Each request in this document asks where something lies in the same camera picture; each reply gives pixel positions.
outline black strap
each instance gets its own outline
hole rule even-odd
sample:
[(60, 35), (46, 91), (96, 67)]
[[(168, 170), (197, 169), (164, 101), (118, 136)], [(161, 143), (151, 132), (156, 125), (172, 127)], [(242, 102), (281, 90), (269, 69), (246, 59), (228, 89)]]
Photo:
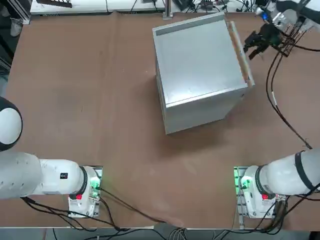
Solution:
[(87, 188), (87, 183), (88, 183), (88, 174), (87, 171), (85, 170), (85, 168), (83, 166), (79, 166), (79, 168), (81, 169), (81, 171), (83, 172), (83, 183), (82, 186), (80, 188), (80, 190), (77, 193), (73, 193), (73, 194), (69, 194), (69, 197), (72, 200), (75, 200), (77, 195), (82, 195), (84, 194), (86, 188)]
[(306, 172), (304, 170), (304, 166), (302, 165), (302, 161), (301, 161), (301, 153), (302, 153), (302, 151), (297, 152), (294, 155), (294, 163), (295, 163), (296, 171), (298, 172), (299, 177), (301, 178), (304, 185), (308, 189), (312, 190), (314, 188), (314, 185), (312, 184), (312, 182), (309, 180), (309, 178), (306, 175)]
[(268, 195), (269, 193), (262, 187), (262, 184), (260, 182), (260, 171), (264, 166), (265, 165), (258, 166), (258, 169), (255, 172), (254, 178), (255, 178), (256, 188), (258, 189), (259, 193)]

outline black cable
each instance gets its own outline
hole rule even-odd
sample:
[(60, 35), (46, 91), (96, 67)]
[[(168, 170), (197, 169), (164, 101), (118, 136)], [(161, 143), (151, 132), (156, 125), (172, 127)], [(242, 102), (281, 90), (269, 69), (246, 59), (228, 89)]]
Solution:
[[(288, 200), (289, 200), (290, 196), (287, 196), (286, 200), (284, 201), (284, 206), (283, 206), (283, 210), (279, 216), (279, 219), (276, 221), (276, 218), (272, 220), (272, 223), (270, 224), (270, 226), (264, 228), (263, 231), (261, 231), (261, 233), (266, 233), (268, 235), (276, 235), (278, 234), (283, 226), (284, 220), (285, 220), (285, 216), (286, 216), (286, 212), (288, 210)], [(271, 231), (273, 231), (276, 227), (278, 227), (278, 230), (276, 232), (271, 233)]]
[(232, 230), (225, 230), (229, 233), (234, 233), (234, 234), (251, 234), (251, 233), (254, 233), (254, 232), (261, 232), (261, 230), (258, 230), (259, 226), (262, 224), (262, 222), (266, 219), (266, 216), (267, 214), (269, 213), (269, 211), (273, 208), (273, 206), (276, 205), (276, 202), (274, 202), (270, 207), (269, 209), (265, 212), (263, 218), (261, 218), (259, 224), (254, 228), (254, 229), (250, 229), (250, 230), (242, 230), (242, 231), (232, 231)]
[[(304, 195), (295, 195), (295, 196), (298, 197), (298, 198), (303, 198), (304, 197)], [(309, 197), (306, 197), (305, 199), (309, 200), (309, 201), (320, 202), (320, 199), (314, 199), (314, 198), (309, 198)]]
[(302, 197), (299, 201), (297, 201), (286, 213), (285, 216), (288, 215), (293, 209), (295, 209), (302, 201), (307, 199), (308, 196), (314, 193), (315, 190), (317, 190), (320, 187), (320, 183), (318, 183), (316, 186), (314, 186), (304, 197)]
[[(119, 233), (119, 234), (112, 234), (112, 235), (101, 235), (99, 236), (99, 238), (109, 238), (109, 237), (118, 237), (118, 236), (123, 236), (123, 235), (127, 235), (127, 234), (131, 234), (131, 233), (134, 233), (134, 232), (137, 232), (137, 231), (141, 231), (141, 230), (144, 230), (144, 231), (153, 231), (155, 233), (157, 233), (163, 240), (167, 240), (164, 236), (162, 236), (158, 231), (154, 230), (154, 229), (148, 229), (148, 228), (141, 228), (141, 229), (135, 229), (135, 230), (132, 230), (132, 231), (127, 231), (127, 232), (124, 232), (124, 233)], [(88, 237), (84, 240), (91, 240), (91, 239), (97, 239), (96, 236), (92, 236), (92, 237)]]
[(156, 12), (159, 13), (158, 8), (156, 6), (156, 0), (152, 0), (152, 2), (153, 2), (153, 5), (154, 5), (154, 8), (155, 8)]
[(223, 235), (223, 236), (220, 238), (220, 240), (224, 239), (229, 233), (231, 233), (231, 232), (230, 232), (230, 231), (226, 232), (226, 234)]
[(195, 1), (196, 0), (193, 0), (193, 2), (189, 5), (189, 8), (187, 9), (187, 11), (185, 13), (187, 13), (191, 7), (195, 6)]
[(224, 6), (225, 11), (228, 12), (228, 9), (227, 9), (228, 7), (227, 7), (227, 5), (225, 4), (224, 0), (221, 0), (221, 2), (222, 2), (222, 4), (223, 4), (223, 6)]
[(52, 232), (53, 232), (54, 239), (55, 239), (55, 240), (58, 240), (58, 238), (57, 238), (57, 236), (56, 236), (56, 232), (55, 232), (55, 229), (54, 229), (54, 228), (52, 228)]
[(135, 7), (135, 5), (136, 5), (137, 1), (138, 1), (138, 0), (135, 0), (135, 1), (134, 1), (134, 4), (133, 4), (133, 6), (132, 6), (132, 8), (131, 8), (130, 12), (132, 12), (132, 10), (134, 9), (134, 7)]
[(105, 208), (106, 208), (106, 210), (107, 210), (107, 212), (108, 212), (108, 215), (109, 215), (109, 218), (110, 218), (110, 221), (111, 221), (111, 223), (113, 224), (113, 225), (116, 225), (115, 224), (115, 221), (114, 221), (114, 219), (113, 219), (113, 217), (112, 217), (112, 215), (111, 215), (111, 210), (110, 210), (110, 207), (109, 207), (109, 205), (106, 203), (106, 201), (102, 198), (102, 197), (100, 197), (100, 201), (103, 203), (103, 205), (105, 206)]
[(213, 5), (214, 9), (217, 9), (219, 11), (219, 13), (221, 12), (219, 8), (217, 8), (215, 5)]
[(244, 7), (244, 6), (246, 7), (246, 10), (248, 10), (248, 7), (246, 6), (246, 2), (245, 2), (245, 0), (243, 0), (243, 1), (236, 0), (236, 1), (237, 1), (237, 2), (239, 2), (239, 3), (242, 3), (241, 10), (243, 9), (243, 7)]
[(274, 80), (275, 80), (275, 76), (276, 76), (276, 73), (277, 73), (277, 71), (278, 71), (278, 68), (279, 68), (279, 66), (280, 66), (280, 63), (281, 63), (283, 57), (284, 57), (284, 56), (281, 54), (280, 60), (278, 61), (277, 65), (275, 66), (275, 70), (274, 70), (274, 73), (273, 73), (272, 78), (271, 78), (271, 86), (270, 86), (270, 89), (271, 89), (271, 92), (272, 92), (272, 93), (273, 93), (273, 91), (274, 91)]
[(220, 237), (224, 232), (225, 232), (225, 230), (222, 230), (222, 232), (220, 232), (217, 236), (214, 235), (211, 240), (217, 239), (217, 238)]
[(195, 10), (194, 10), (194, 13), (197, 12), (197, 10), (199, 9), (199, 6), (201, 5), (201, 3), (198, 3), (198, 5), (196, 6)]
[(281, 113), (279, 107), (277, 106), (277, 103), (276, 103), (276, 102), (273, 103), (272, 100), (271, 100), (271, 97), (270, 97), (270, 94), (269, 94), (269, 84), (268, 84), (268, 83), (269, 83), (269, 77), (270, 77), (271, 70), (272, 70), (272, 68), (273, 68), (273, 66), (274, 66), (274, 64), (275, 64), (275, 62), (276, 62), (279, 54), (280, 54), (280, 52), (278, 52), (278, 53), (275, 55), (275, 57), (274, 57), (271, 65), (270, 65), (270, 67), (269, 67), (268, 73), (267, 73), (267, 77), (266, 77), (266, 81), (265, 81), (265, 92), (266, 92), (266, 96), (267, 96), (268, 101), (270, 102), (273, 110), (278, 114), (278, 116), (281, 118), (281, 120), (291, 129), (291, 131), (294, 132), (294, 134), (305, 144), (305, 146), (306, 146), (308, 149), (312, 149), (311, 145), (310, 145), (310, 144), (291, 126), (291, 124), (287, 121), (287, 119), (284, 117), (284, 115)]
[(113, 237), (116, 237), (118, 234), (120, 234), (119, 231), (118, 231), (116, 234), (114, 234), (113, 236), (108, 237), (106, 240), (110, 240), (110, 239), (112, 239)]
[[(96, 229), (87, 229), (87, 228), (85, 228), (84, 226), (82, 226), (82, 225), (80, 224), (79, 221), (77, 221), (76, 219), (74, 219), (73, 217), (70, 217), (70, 216), (68, 216), (68, 215), (64, 215), (64, 214), (62, 214), (62, 213), (54, 212), (53, 210), (51, 210), (51, 209), (49, 209), (49, 208), (47, 208), (49, 211), (42, 210), (42, 209), (36, 208), (35, 206), (32, 206), (32, 205), (31, 205), (29, 202), (27, 202), (27, 201), (24, 201), (24, 202), (25, 202), (30, 208), (32, 208), (32, 209), (34, 209), (34, 210), (36, 210), (36, 211), (38, 211), (38, 212), (46, 213), (46, 214), (51, 214), (51, 215), (55, 215), (55, 216), (60, 217), (60, 218), (63, 219), (66, 223), (68, 223), (68, 224), (71, 226), (71, 228), (73, 228), (73, 229), (75, 229), (75, 230), (79, 230), (79, 231), (85, 230), (85, 231), (87, 231), (87, 232), (95, 232), (95, 231), (97, 230), (97, 228), (96, 228)], [(71, 219), (71, 220), (75, 221), (81, 228), (78, 228), (78, 227), (74, 226), (71, 222), (69, 222), (68, 220), (64, 219), (62, 216), (65, 217), (65, 218), (68, 218), (68, 219)]]
[(40, 203), (37, 203), (36, 201), (32, 200), (29, 197), (21, 197), (21, 199), (23, 199), (25, 202), (27, 201), (30, 204), (33, 204), (33, 205), (36, 205), (36, 206), (39, 206), (39, 207), (42, 207), (42, 208), (51, 209), (53, 211), (67, 213), (67, 214), (80, 215), (80, 216), (86, 217), (88, 219), (92, 219), (92, 220), (95, 220), (97, 222), (101, 222), (101, 223), (104, 223), (104, 224), (111, 225), (112, 227), (116, 227), (111, 222), (108, 222), (108, 221), (105, 221), (105, 220), (101, 220), (101, 219), (98, 219), (98, 218), (95, 218), (95, 217), (92, 217), (92, 216), (88, 216), (88, 215), (82, 214), (80, 212), (70, 211), (70, 210), (62, 210), (62, 209), (58, 209), (58, 208), (55, 208), (55, 207), (47, 206), (47, 205), (44, 205), (44, 204), (40, 204)]
[(152, 216), (149, 216), (149, 215), (143, 213), (142, 211), (140, 211), (140, 210), (138, 210), (137, 208), (129, 205), (128, 203), (126, 203), (125, 201), (123, 201), (122, 199), (120, 199), (119, 197), (115, 196), (115, 195), (112, 194), (111, 192), (103, 189), (102, 187), (99, 187), (98, 189), (101, 190), (101, 191), (103, 191), (103, 192), (105, 192), (106, 194), (112, 196), (114, 199), (118, 200), (119, 202), (121, 202), (122, 204), (126, 205), (126, 206), (129, 207), (131, 210), (133, 210), (133, 211), (141, 214), (142, 216), (144, 216), (144, 217), (146, 217), (146, 218), (148, 218), (148, 219), (150, 219), (150, 220), (152, 220), (152, 221), (154, 221), (154, 222), (157, 222), (157, 223), (165, 223), (165, 222), (162, 221), (162, 220), (156, 219), (156, 218), (154, 218), (154, 217), (152, 217)]
[(293, 43), (289, 43), (289, 44), (291, 46), (295, 47), (295, 48), (298, 48), (298, 49), (303, 49), (303, 50), (311, 51), (311, 52), (320, 52), (320, 49), (308, 48), (308, 47), (299, 46), (299, 45), (296, 45), (296, 44), (293, 44)]
[(107, 212), (108, 212), (110, 221), (111, 221), (111, 223), (115, 226), (114, 229), (115, 229), (116, 231), (118, 231), (118, 232), (126, 232), (126, 231), (130, 230), (129, 228), (123, 228), (123, 229), (122, 229), (122, 228), (120, 228), (119, 226), (117, 226), (117, 225), (115, 224), (115, 221), (114, 221), (113, 217), (112, 217), (111, 210), (110, 210), (110, 207), (109, 207), (109, 205), (107, 204), (107, 202), (106, 202), (102, 197), (100, 197), (100, 201), (101, 201), (101, 202), (103, 203), (103, 205), (105, 206), (105, 208), (106, 208), (106, 210), (107, 210)]
[(253, 9), (252, 9), (252, 7), (254, 6), (254, 4), (255, 4), (255, 0), (250, 0), (250, 3), (251, 3), (251, 5), (250, 5), (250, 12), (252, 13), (252, 11), (253, 11)]

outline wooden edge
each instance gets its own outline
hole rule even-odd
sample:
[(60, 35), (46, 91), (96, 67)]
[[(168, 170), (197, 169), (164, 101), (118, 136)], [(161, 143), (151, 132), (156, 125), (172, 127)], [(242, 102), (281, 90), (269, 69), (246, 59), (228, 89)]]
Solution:
[(241, 73), (242, 73), (242, 77), (243, 80), (245, 81), (245, 83), (247, 83), (249, 85), (249, 87), (252, 86), (251, 81), (249, 81), (249, 73), (248, 73), (248, 69), (246, 67), (246, 64), (244, 62), (244, 59), (241, 56), (241, 52), (240, 52), (240, 48), (242, 46), (238, 45), (238, 41), (237, 38), (235, 36), (235, 32), (233, 31), (233, 27), (230, 21), (226, 21), (226, 27), (228, 28), (229, 34), (230, 34), (230, 38), (232, 41), (232, 45), (236, 54), (236, 58), (238, 59), (239, 65), (240, 65), (240, 69), (241, 69)]

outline wire bundle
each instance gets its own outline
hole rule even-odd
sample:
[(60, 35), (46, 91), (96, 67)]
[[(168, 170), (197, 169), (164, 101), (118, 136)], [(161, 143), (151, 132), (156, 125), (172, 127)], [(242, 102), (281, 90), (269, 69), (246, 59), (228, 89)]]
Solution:
[(169, 240), (187, 240), (186, 228), (176, 228), (169, 235)]
[[(131, 206), (130, 204), (126, 203), (125, 201), (123, 201), (122, 199), (120, 199), (119, 197), (115, 196), (114, 194), (110, 193), (109, 191), (103, 189), (103, 188), (99, 188), (101, 191), (109, 194), (110, 196), (112, 196), (114, 199), (116, 199), (118, 202), (120, 202), (122, 205), (124, 205), (126, 208), (134, 211), (134, 212), (137, 212), (139, 214), (141, 214), (142, 216), (152, 220), (152, 221), (155, 221), (155, 222), (158, 222), (158, 223), (164, 223), (164, 221), (162, 220), (158, 220), (154, 217), (151, 217), (145, 213), (143, 213), (142, 211), (138, 210), (137, 208)], [(100, 201), (103, 203), (103, 205), (106, 207), (107, 209), (107, 212), (108, 212), (108, 216), (109, 216), (109, 219), (110, 219), (110, 222), (109, 221), (105, 221), (105, 220), (101, 220), (101, 219), (98, 219), (98, 218), (95, 218), (95, 217), (90, 217), (90, 216), (87, 216), (85, 214), (82, 214), (82, 213), (79, 213), (79, 212), (75, 212), (75, 211), (70, 211), (70, 210), (62, 210), (62, 209), (58, 209), (58, 208), (55, 208), (55, 207), (51, 207), (51, 206), (47, 206), (47, 205), (44, 205), (44, 204), (40, 204), (40, 203), (37, 203), (36, 201), (34, 201), (33, 199), (29, 198), (29, 197), (21, 197), (21, 199), (32, 209), (38, 211), (38, 212), (41, 212), (41, 213), (46, 213), (46, 214), (50, 214), (50, 215), (55, 215), (55, 216), (58, 216), (59, 218), (61, 218), (62, 220), (64, 220), (66, 223), (68, 223), (68, 225), (75, 229), (75, 230), (78, 230), (78, 231), (87, 231), (87, 232), (95, 232), (97, 230), (96, 229), (90, 229), (90, 228), (86, 228), (84, 227), (76, 218), (74, 217), (71, 217), (69, 216), (70, 214), (76, 214), (76, 215), (80, 215), (80, 216), (83, 216), (83, 217), (86, 217), (86, 218), (89, 218), (89, 219), (92, 219), (94, 221), (97, 221), (97, 222), (101, 222), (101, 223), (105, 223), (105, 224), (108, 224), (112, 227), (114, 227), (114, 229), (117, 231), (117, 233), (115, 234), (111, 234), (111, 235), (105, 235), (105, 236), (100, 236), (100, 237), (108, 237), (108, 239), (111, 239), (111, 238), (114, 238), (114, 237), (117, 237), (117, 236), (123, 236), (123, 235), (127, 235), (127, 234), (130, 234), (130, 233), (133, 233), (133, 232), (137, 232), (137, 231), (140, 231), (140, 230), (145, 230), (145, 229), (135, 229), (135, 230), (131, 230), (129, 231), (130, 229), (129, 228), (120, 228), (119, 226), (117, 226), (115, 224), (115, 221), (112, 217), (112, 214), (111, 214), (111, 210), (107, 204), (107, 202), (102, 198), (100, 197)], [(157, 233), (162, 239), (166, 240), (165, 237), (163, 237), (159, 232), (157, 232), (156, 230), (154, 229), (147, 229), (149, 231), (153, 231), (155, 233)], [(53, 235), (55, 237), (55, 239), (57, 239), (56, 237), (56, 233), (55, 233), (55, 230), (53, 229)]]

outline cable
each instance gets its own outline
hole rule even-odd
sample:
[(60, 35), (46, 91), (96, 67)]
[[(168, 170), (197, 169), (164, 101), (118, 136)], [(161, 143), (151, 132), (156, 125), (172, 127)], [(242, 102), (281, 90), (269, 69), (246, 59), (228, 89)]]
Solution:
[(265, 212), (263, 218), (261, 218), (259, 224), (254, 228), (254, 229), (251, 229), (251, 230), (247, 230), (247, 229), (244, 229), (242, 231), (244, 232), (239, 232), (239, 231), (232, 231), (232, 230), (225, 230), (227, 232), (230, 232), (230, 233), (234, 233), (234, 234), (251, 234), (253, 232), (261, 232), (260, 230), (257, 231), (257, 229), (259, 228), (259, 226), (262, 224), (262, 222), (265, 220), (267, 214), (269, 213), (269, 211), (273, 208), (273, 206), (276, 205), (276, 202), (274, 202), (270, 207), (269, 209)]
[(118, 227), (118, 226), (115, 224), (115, 221), (114, 221), (114, 219), (113, 219), (113, 217), (112, 217), (112, 214), (111, 214), (111, 210), (110, 210), (109, 205), (106, 203), (106, 201), (105, 201), (102, 197), (100, 197), (100, 201), (101, 201), (101, 202), (103, 203), (103, 205), (105, 206), (105, 208), (106, 208), (106, 210), (107, 210), (107, 212), (108, 212), (110, 221), (111, 221), (111, 223), (115, 226), (114, 229), (115, 229), (116, 231), (120, 232), (120, 231), (121, 231), (121, 228)]
[(211, 238), (211, 240), (215, 240), (216, 239), (216, 231), (213, 231), (213, 237)]
[(76, 215), (80, 215), (80, 216), (86, 217), (88, 219), (95, 220), (97, 222), (101, 222), (101, 223), (104, 223), (104, 224), (111, 225), (112, 227), (116, 227), (111, 222), (108, 222), (108, 221), (105, 221), (105, 220), (101, 220), (101, 219), (98, 219), (98, 218), (95, 218), (95, 217), (92, 217), (92, 216), (88, 216), (88, 215), (82, 214), (80, 212), (70, 211), (70, 210), (62, 210), (62, 209), (58, 209), (58, 208), (55, 208), (55, 207), (47, 206), (47, 205), (44, 205), (44, 204), (40, 204), (40, 203), (37, 203), (36, 201), (32, 200), (29, 197), (21, 197), (21, 199), (24, 200), (25, 202), (28, 202), (29, 204), (36, 205), (38, 207), (42, 207), (42, 208), (45, 208), (45, 209), (48, 209), (48, 210), (51, 209), (51, 210), (57, 211), (57, 212), (62, 212), (62, 213), (67, 213), (67, 214), (76, 214)]
[(199, 6), (201, 5), (201, 3), (198, 3), (198, 5), (196, 6), (195, 10), (194, 10), (194, 13), (197, 12), (197, 10), (199, 9)]
[[(278, 105), (277, 105), (277, 101), (276, 101), (276, 98), (274, 97), (274, 92), (272, 92), (272, 96), (273, 96), (273, 100), (274, 100), (274, 103), (271, 101), (271, 97), (270, 97), (270, 94), (269, 94), (269, 77), (270, 77), (270, 73), (271, 73), (271, 70), (279, 56), (280, 52), (278, 52), (276, 54), (276, 56), (274, 57), (270, 67), (269, 67), (269, 70), (268, 70), (268, 73), (267, 73), (267, 77), (266, 77), (266, 81), (265, 81), (265, 92), (266, 92), (266, 96), (268, 98), (268, 101), (270, 102), (273, 110), (278, 114), (278, 116), (281, 118), (281, 120), (291, 129), (291, 131), (294, 132), (294, 134), (305, 144), (305, 146), (308, 148), (308, 149), (312, 149), (311, 145), (291, 126), (291, 124), (287, 121), (287, 119), (284, 117), (284, 115), (281, 113)], [(276, 72), (275, 71), (273, 73), (273, 76), (272, 78), (274, 79), (275, 75), (276, 75)]]
[[(298, 197), (298, 198), (303, 198), (304, 197), (304, 195), (295, 195), (295, 196)], [(313, 198), (309, 198), (309, 197), (306, 197), (305, 199), (309, 200), (309, 201), (320, 202), (320, 199), (313, 199)]]
[(230, 233), (230, 231), (228, 231), (225, 235), (223, 235), (223, 237), (220, 238), (220, 240), (224, 239), (229, 233)]
[(134, 7), (135, 7), (135, 5), (136, 5), (137, 1), (138, 1), (138, 0), (135, 0), (135, 1), (134, 1), (134, 4), (133, 4), (133, 6), (132, 6), (132, 8), (131, 8), (130, 12), (132, 12), (132, 10), (134, 9)]
[[(108, 237), (118, 237), (118, 236), (123, 236), (123, 235), (127, 235), (127, 234), (131, 234), (131, 233), (134, 233), (134, 232), (137, 232), (137, 231), (141, 231), (141, 230), (145, 230), (145, 231), (153, 231), (155, 232), (156, 234), (158, 234), (163, 240), (167, 240), (164, 236), (162, 236), (158, 231), (154, 230), (154, 229), (148, 229), (148, 228), (141, 228), (141, 229), (135, 229), (135, 230), (132, 230), (132, 231), (127, 231), (127, 232), (124, 232), (124, 233), (119, 233), (115, 236), (115, 234), (112, 234), (112, 235), (102, 235), (102, 236), (99, 236), (99, 238), (108, 238)], [(91, 239), (97, 239), (96, 236), (92, 236), (92, 237), (88, 237), (84, 240), (91, 240)]]
[(119, 235), (119, 234), (120, 234), (120, 232), (118, 231), (116, 234), (114, 234), (113, 236), (108, 237), (106, 240), (110, 240), (110, 239), (116, 237), (116, 236)]
[(222, 2), (222, 4), (223, 4), (223, 6), (224, 6), (225, 11), (228, 12), (228, 9), (227, 9), (228, 7), (227, 7), (227, 5), (225, 4), (224, 0), (221, 0), (221, 2)]
[(242, 7), (241, 7), (241, 12), (242, 12), (244, 6), (246, 5), (245, 1), (244, 0), (243, 1), (236, 0), (236, 1), (239, 2), (239, 3), (242, 3)]
[(313, 49), (313, 48), (308, 48), (308, 47), (304, 47), (304, 46), (299, 46), (293, 43), (289, 43), (291, 46), (298, 48), (298, 49), (303, 49), (303, 50), (307, 50), (307, 51), (311, 51), (311, 52), (320, 52), (320, 49)]
[(185, 13), (188, 13), (188, 11), (189, 11), (189, 9), (190, 9), (191, 7), (195, 7), (195, 1), (196, 1), (196, 0), (193, 0), (193, 2), (189, 5), (189, 8), (187, 9), (187, 11), (186, 11)]
[[(286, 214), (286, 212), (288, 210), (288, 200), (289, 200), (289, 198), (290, 198), (290, 196), (287, 196), (286, 200), (284, 201), (283, 210), (282, 210), (282, 213), (281, 213), (278, 221), (276, 221), (276, 218), (274, 218), (272, 220), (272, 223), (268, 227), (266, 227), (264, 229), (264, 231), (261, 231), (261, 233), (266, 233), (268, 235), (276, 235), (276, 234), (278, 234), (280, 232), (280, 230), (282, 229), (284, 220), (285, 220), (285, 216), (286, 216), (285, 214)], [(273, 231), (277, 226), (280, 226), (278, 228), (278, 230), (276, 232), (274, 232), (274, 233), (271, 233), (271, 231)]]
[(156, 12), (159, 13), (158, 8), (156, 6), (156, 0), (152, 0), (152, 2), (153, 2), (153, 5), (154, 5), (154, 8), (155, 8)]
[(111, 192), (103, 189), (102, 187), (99, 187), (98, 189), (101, 190), (101, 191), (103, 191), (103, 192), (105, 192), (106, 194), (112, 196), (114, 199), (118, 200), (119, 202), (121, 202), (122, 204), (126, 205), (126, 206), (129, 207), (131, 210), (133, 210), (133, 211), (141, 214), (142, 216), (144, 216), (144, 217), (146, 217), (146, 218), (148, 218), (148, 219), (150, 219), (150, 220), (152, 220), (152, 221), (154, 221), (154, 222), (157, 222), (157, 223), (165, 223), (165, 222), (162, 221), (162, 220), (156, 219), (156, 218), (154, 218), (154, 217), (152, 217), (152, 216), (149, 216), (149, 215), (143, 213), (142, 211), (140, 211), (140, 210), (138, 210), (137, 208), (129, 205), (128, 203), (126, 203), (125, 201), (123, 201), (122, 199), (120, 199), (119, 197), (115, 196), (115, 195), (112, 194)]
[(176, 229), (173, 229), (169, 235), (169, 240), (171, 240), (171, 237), (172, 237), (172, 240), (175, 240), (175, 237), (176, 237), (176, 234), (177, 234), (177, 240), (187, 240), (187, 237), (186, 237), (186, 231), (187, 229), (186, 228), (176, 228)]
[[(56, 215), (56, 216), (60, 217), (60, 218), (63, 219), (65, 222), (67, 222), (67, 223), (71, 226), (71, 228), (73, 228), (73, 229), (76, 229), (76, 230), (79, 230), (79, 231), (85, 230), (85, 231), (87, 231), (87, 232), (95, 232), (95, 231), (97, 230), (97, 228), (96, 228), (96, 229), (87, 229), (87, 228), (85, 228), (85, 227), (82, 226), (76, 219), (74, 219), (73, 217), (70, 217), (70, 216), (68, 216), (68, 215), (64, 215), (64, 214), (61, 214), (61, 213), (54, 212), (53, 210), (51, 210), (51, 209), (49, 209), (49, 208), (47, 208), (49, 211), (45, 211), (45, 210), (36, 208), (35, 206), (32, 206), (32, 205), (31, 205), (29, 202), (27, 202), (27, 201), (24, 201), (24, 202), (25, 202), (29, 207), (31, 207), (32, 209), (34, 209), (34, 210), (36, 210), (36, 211), (38, 211), (38, 212), (47, 213), (47, 214), (51, 214), (51, 215)], [(73, 221), (75, 221), (81, 228), (75, 227), (72, 223), (70, 223), (68, 220), (64, 219), (62, 216), (63, 216), (63, 217), (66, 217), (66, 218), (68, 218), (68, 219), (71, 219), (71, 220), (73, 220)]]
[(55, 240), (58, 240), (58, 238), (57, 238), (57, 236), (56, 236), (56, 232), (55, 232), (55, 229), (54, 229), (54, 228), (52, 228), (52, 232), (53, 232), (54, 239), (55, 239)]
[(213, 8), (214, 8), (214, 9), (217, 9), (217, 10), (219, 11), (219, 13), (221, 13), (220, 9), (217, 8), (215, 5), (213, 5)]
[(225, 230), (221, 231), (216, 237), (215, 235), (213, 236), (212, 240), (217, 240), (223, 233), (225, 232)]
[(299, 201), (297, 201), (286, 213), (285, 216), (288, 215), (292, 210), (294, 210), (302, 201), (307, 199), (308, 196), (314, 193), (315, 190), (317, 190), (320, 187), (320, 183), (318, 183), (316, 186), (314, 186), (304, 197), (302, 197)]

